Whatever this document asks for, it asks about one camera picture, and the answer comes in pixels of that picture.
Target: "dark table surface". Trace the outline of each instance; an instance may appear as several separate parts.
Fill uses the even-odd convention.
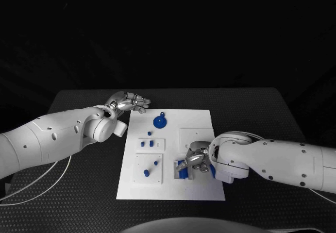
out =
[[[152,109],[209,109],[215,136],[244,131],[270,139],[304,142],[290,110],[274,88],[126,90],[152,99]],[[117,90],[61,91],[49,113],[104,104]],[[120,120],[129,123],[130,113]],[[264,229],[317,228],[336,232],[336,205],[310,190],[250,177],[224,183],[227,201],[116,200],[126,135],[113,135],[72,157],[54,189],[33,201],[0,207],[0,232],[118,232],[169,217],[212,217]],[[42,180],[3,203],[41,194],[64,172],[62,160]],[[51,165],[15,176],[10,191],[28,185]]]

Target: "robotic hand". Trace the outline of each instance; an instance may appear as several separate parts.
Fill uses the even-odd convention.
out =
[[[263,139],[244,132],[227,132],[212,142],[193,142],[180,171],[188,166],[227,183],[248,177],[250,168],[268,180],[336,193],[336,149],[304,143]]]
[[[117,92],[104,105],[41,116],[0,134],[0,179],[28,167],[56,162],[113,133],[123,136],[127,125],[118,117],[127,110],[146,113],[150,100]]]

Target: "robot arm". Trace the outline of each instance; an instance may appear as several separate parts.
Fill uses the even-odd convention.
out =
[[[209,156],[217,179],[227,183],[248,177],[253,168],[268,180],[336,193],[333,148],[277,140],[253,141],[248,135],[227,132],[209,143],[204,155],[199,163],[205,163]]]
[[[38,165],[56,162],[111,134],[123,136],[127,125],[117,120],[127,110],[146,112],[150,100],[120,91],[105,105],[68,110],[36,118],[0,134],[0,179]]]

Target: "white board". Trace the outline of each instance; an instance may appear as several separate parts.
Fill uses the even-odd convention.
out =
[[[157,129],[153,125],[155,118],[165,112],[167,125],[165,128]],[[117,199],[123,200],[225,200],[222,182],[212,177],[212,173],[202,173],[199,170],[189,169],[192,172],[192,179],[176,179],[175,177],[175,163],[183,160],[186,154],[180,152],[180,129],[208,129],[206,137],[195,133],[193,141],[212,141],[215,138],[212,129],[212,119],[209,110],[157,110],[149,109],[144,114],[131,112],[124,158],[120,173],[120,185]],[[165,139],[165,150],[140,151],[140,139],[159,140]],[[142,160],[143,167],[136,167],[139,164],[140,155],[152,155],[149,161]],[[153,166],[153,159],[162,156],[162,182],[159,182],[159,173],[150,173],[150,178],[144,176],[144,168]]]

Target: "table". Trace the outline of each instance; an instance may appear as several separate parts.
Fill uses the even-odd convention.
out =
[[[215,136],[244,131],[270,139],[304,142],[290,110],[274,88],[126,89],[152,99],[152,109],[209,109]],[[49,113],[104,104],[117,90],[64,90]],[[129,123],[130,113],[120,120]],[[336,206],[310,190],[264,180],[254,171],[247,179],[224,183],[227,201],[116,200],[126,135],[111,136],[72,157],[51,191],[23,205],[0,207],[2,232],[118,232],[169,217],[212,217],[264,229],[317,228],[336,231]],[[15,203],[42,193],[64,172],[68,159],[18,196]],[[51,165],[15,176],[10,191],[28,185]]]

